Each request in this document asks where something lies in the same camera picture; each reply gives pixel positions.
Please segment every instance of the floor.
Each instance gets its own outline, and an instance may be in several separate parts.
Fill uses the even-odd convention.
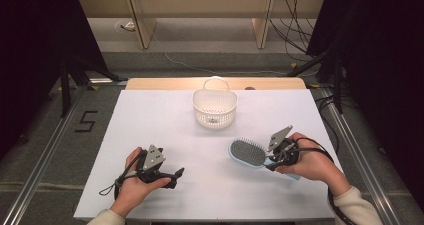
[[[133,32],[120,29],[120,24],[127,25],[130,20],[89,21],[109,69],[122,77],[281,76],[304,63],[297,59],[310,59],[291,45],[286,50],[286,43],[272,28],[266,47],[257,49],[250,20],[246,19],[159,20],[155,37],[145,50],[139,49]],[[286,34],[281,21],[274,22]],[[309,23],[302,22],[304,31],[311,32]],[[295,44],[303,45],[299,33],[291,31],[289,36]],[[316,70],[301,75],[306,84],[315,83]],[[89,76],[100,77],[96,73]],[[321,84],[321,89],[310,91],[314,98],[323,98],[331,93],[327,86]],[[125,83],[93,84],[89,89],[72,86],[72,112],[63,119],[59,88],[58,82],[25,131],[28,141],[17,143],[0,161],[0,217],[9,221],[5,224],[86,223],[74,219],[73,212]],[[349,181],[376,206],[385,224],[424,224],[422,211],[378,150],[378,140],[348,89],[343,91],[343,110],[344,114],[338,115],[330,105],[322,116],[329,122],[326,126],[331,140],[334,144],[339,141],[338,156]],[[95,121],[92,129],[80,123],[83,116]],[[382,199],[388,202],[379,204]]]

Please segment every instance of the wrist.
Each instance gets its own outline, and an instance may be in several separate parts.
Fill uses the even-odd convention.
[[[335,197],[342,195],[352,187],[346,176],[338,169],[330,173],[324,182],[328,185],[328,188]]]
[[[118,214],[119,216],[126,218],[127,215],[131,212],[133,207],[129,206],[127,202],[121,201],[118,197],[118,199],[115,200],[115,202],[110,207],[110,210]]]

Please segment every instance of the cable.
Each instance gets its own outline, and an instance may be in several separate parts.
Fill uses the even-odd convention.
[[[292,20],[290,21],[290,27],[291,27],[292,23],[293,23],[293,14],[292,14]],[[290,29],[289,29],[289,30],[287,30],[286,38],[288,38],[288,37],[289,37],[289,32],[290,32]]]
[[[100,195],[102,195],[102,196],[106,196],[106,195],[108,195],[111,191],[112,191],[112,189],[113,189],[113,187],[115,187],[115,199],[118,197],[118,193],[119,193],[119,189],[121,188],[121,186],[122,186],[122,183],[124,182],[124,180],[125,179],[127,179],[127,178],[130,178],[130,177],[135,177],[135,176],[137,176],[136,174],[133,174],[133,173],[131,173],[129,176],[127,176],[127,173],[128,173],[128,171],[131,169],[131,167],[132,167],[132,165],[134,165],[134,163],[138,160],[138,159],[140,159],[140,155],[141,154],[139,154],[139,155],[137,155],[129,164],[128,164],[128,166],[125,168],[125,170],[124,170],[124,172],[115,180],[115,182],[112,184],[112,185],[110,185],[109,187],[107,187],[107,188],[105,188],[105,189],[103,189],[103,190],[101,190],[100,192],[99,192],[99,194]]]
[[[309,22],[309,19],[306,18],[306,22],[308,22],[309,26],[311,26],[312,30],[314,30],[314,26]]]
[[[293,149],[293,150],[290,150],[290,151],[294,151],[294,152],[296,152],[296,151],[298,151],[298,152],[301,152],[301,151],[313,151],[313,152],[320,152],[320,153],[322,153],[322,154],[324,154],[328,159],[330,159],[330,161],[331,162],[333,162],[334,163],[334,160],[333,160],[333,158],[331,157],[331,155],[328,153],[328,151],[321,145],[321,144],[319,144],[317,141],[315,141],[315,140],[313,140],[313,139],[310,139],[310,138],[305,138],[305,137],[301,137],[301,138],[298,138],[298,139],[296,139],[294,142],[297,144],[297,141],[299,141],[300,139],[306,139],[306,140],[309,140],[309,141],[312,141],[312,142],[314,142],[315,144],[317,144],[318,146],[320,146],[322,149],[318,149],[318,148],[297,148],[297,149]],[[330,190],[330,188],[328,188],[327,189],[327,197],[328,197],[328,201],[329,201],[329,203],[330,203],[330,206],[331,206],[331,208],[333,209],[333,211],[336,213],[336,215],[345,223],[345,224],[348,224],[348,225],[355,225],[355,223],[354,222],[352,222],[352,220],[350,220],[343,212],[342,212],[342,210],[340,210],[340,208],[339,207],[337,207],[335,204],[334,204],[334,195],[333,195],[333,193],[331,192],[331,190]]]
[[[293,21],[295,21],[295,23],[297,24],[297,28],[298,28],[298,30],[303,32],[303,30],[302,30],[302,28],[300,27],[299,22],[298,22],[298,20],[297,20],[297,0],[294,0],[294,8],[293,8],[293,10],[291,9],[291,6],[290,6],[290,4],[289,4],[288,0],[285,0],[285,2],[286,2],[286,4],[287,4],[287,7],[289,8],[290,14],[292,15],[292,20],[290,21],[290,26],[291,26],[292,22],[293,22]],[[302,43],[303,43],[303,46],[304,46],[304,47],[305,47],[305,49],[306,49],[306,48],[307,48],[307,46],[305,45],[305,42],[304,42],[304,41],[303,41],[303,39],[302,39],[302,35],[301,35],[301,33],[299,33],[299,37],[300,37],[300,40],[301,40],[301,41],[302,41]]]
[[[293,60],[297,60],[297,61],[301,61],[301,62],[309,62],[309,60],[303,60],[303,59],[299,59],[299,58],[295,58],[295,57],[293,57],[290,53],[289,53],[289,51],[287,50],[287,43],[288,44],[290,44],[290,45],[292,45],[294,48],[296,48],[296,49],[298,49],[298,50],[300,50],[301,52],[303,52],[303,53],[306,53],[306,51],[303,49],[303,48],[301,48],[301,47],[299,47],[297,44],[295,44],[293,41],[291,41],[286,35],[284,35],[275,25],[274,25],[274,23],[272,22],[272,20],[270,19],[269,20],[270,21],[270,23],[271,23],[271,25],[274,27],[274,30],[277,32],[277,34],[281,37],[281,38],[283,38],[283,40],[284,40],[284,42],[285,42],[285,50],[286,50],[286,53],[287,53],[287,55],[290,57],[290,58],[292,58]]]
[[[297,30],[297,29],[294,29],[294,28],[292,28],[292,27],[290,27],[289,25],[287,25],[284,21],[283,21],[283,19],[282,18],[280,18],[280,22],[285,26],[285,27],[287,27],[288,29],[291,29],[292,31],[294,31],[294,32],[298,32],[298,33],[302,33],[302,34],[305,34],[305,35],[308,35],[308,36],[312,36],[312,34],[310,34],[310,33],[307,33],[307,32],[304,32],[304,31],[300,31],[300,30]]]
[[[168,61],[174,63],[174,64],[180,64],[183,65],[184,67],[191,69],[191,70],[195,70],[195,71],[200,71],[200,72],[207,72],[207,73],[212,73],[215,75],[228,75],[228,74],[261,74],[261,73],[274,73],[274,74],[278,74],[278,75],[287,75],[287,73],[283,73],[283,72],[277,72],[277,71],[254,71],[254,72],[216,72],[216,71],[212,71],[209,69],[202,69],[202,68],[194,68],[191,67],[183,62],[179,62],[179,61],[174,61],[172,60],[168,53],[166,52],[166,47],[159,41],[159,39],[156,37],[155,33],[152,33],[153,38],[159,43],[159,45],[165,50],[165,57],[168,59]]]

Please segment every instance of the gray carpet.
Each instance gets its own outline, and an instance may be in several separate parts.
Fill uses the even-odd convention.
[[[171,53],[173,60],[182,61],[194,68],[206,68],[214,71],[264,71],[273,70],[289,72],[287,62],[292,59],[282,54],[202,54]],[[188,69],[169,62],[163,53],[105,53],[105,60],[111,72],[121,77],[187,77],[211,76],[205,71]],[[92,77],[98,74],[88,73]],[[276,76],[276,74],[223,74],[223,76]],[[304,77],[306,83],[314,82],[314,76]],[[46,101],[38,116],[27,130],[29,142],[17,144],[0,162],[0,216],[5,216],[21,185],[29,177],[44,147],[48,143],[59,121],[61,97],[57,86],[51,91],[51,100]],[[97,151],[103,140],[109,120],[119,93],[124,86],[103,85],[97,90],[86,90],[77,104],[66,133],[64,134],[54,156],[42,178],[41,185],[35,192],[20,224],[85,224],[73,219],[73,211],[78,204]],[[320,90],[311,90],[314,98],[322,97]],[[378,141],[374,137],[360,109],[352,108],[352,101],[343,102],[344,116],[355,138],[366,154],[367,160],[378,177],[385,192],[395,208],[401,224],[424,224],[424,216],[413,198],[399,179],[387,157],[378,152]],[[80,124],[86,111],[88,120],[95,121],[91,132],[76,132],[89,128],[89,124]],[[333,128],[335,123],[328,109],[323,110]],[[336,136],[328,128],[328,134],[335,144]],[[356,186],[365,199],[372,202],[368,189],[361,177],[346,144],[341,139],[338,157],[349,181]],[[46,184],[75,185],[71,189],[46,187]],[[333,221],[298,222],[296,224],[334,224]]]

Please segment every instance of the tripod leg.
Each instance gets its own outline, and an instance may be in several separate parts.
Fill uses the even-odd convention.
[[[120,78],[119,76],[117,76],[117,75],[115,75],[113,73],[110,73],[109,71],[103,70],[103,69],[101,69],[101,68],[99,68],[99,67],[91,64],[90,62],[88,62],[87,60],[85,60],[85,59],[83,59],[81,57],[72,56],[72,58],[75,61],[77,61],[77,62],[79,62],[81,64],[84,64],[85,66],[89,67],[90,69],[93,69],[94,71],[100,73],[101,75],[103,75],[103,76],[105,76],[107,78],[110,78],[113,81],[127,81],[128,80],[127,78]]]
[[[337,110],[340,114],[343,114],[342,110],[342,65],[341,65],[341,54],[337,54],[336,56],[336,64],[334,66],[334,94],[333,94],[333,101],[334,105],[336,106]]]
[[[63,59],[60,64],[60,84],[62,86],[62,115],[64,117],[71,106],[71,93],[69,91],[68,69],[66,67],[66,60]]]
[[[296,77],[297,75],[303,73],[304,71],[308,70],[309,68],[317,65],[318,63],[322,62],[327,57],[327,52],[321,53],[318,57],[312,59],[311,61],[305,63],[298,69],[296,69],[293,72],[290,72],[287,74],[287,77]]]

